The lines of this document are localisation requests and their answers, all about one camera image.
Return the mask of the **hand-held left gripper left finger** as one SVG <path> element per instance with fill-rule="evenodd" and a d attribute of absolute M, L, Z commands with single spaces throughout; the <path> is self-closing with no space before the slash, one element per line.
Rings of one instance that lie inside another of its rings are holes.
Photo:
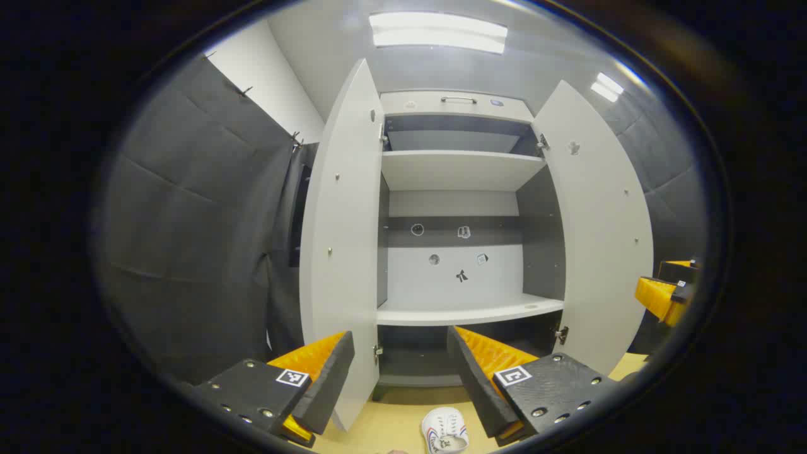
<path fill-rule="evenodd" d="M 234 424 L 311 448 L 334 414 L 354 354 L 347 330 L 268 362 L 243 359 L 191 390 Z"/>

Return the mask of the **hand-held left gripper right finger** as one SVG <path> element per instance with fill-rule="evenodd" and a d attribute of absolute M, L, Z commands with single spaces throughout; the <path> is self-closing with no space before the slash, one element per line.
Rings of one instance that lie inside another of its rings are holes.
<path fill-rule="evenodd" d="M 620 387 L 563 352 L 539 358 L 461 327 L 447 329 L 446 343 L 482 429 L 498 446 L 544 445 Z"/>

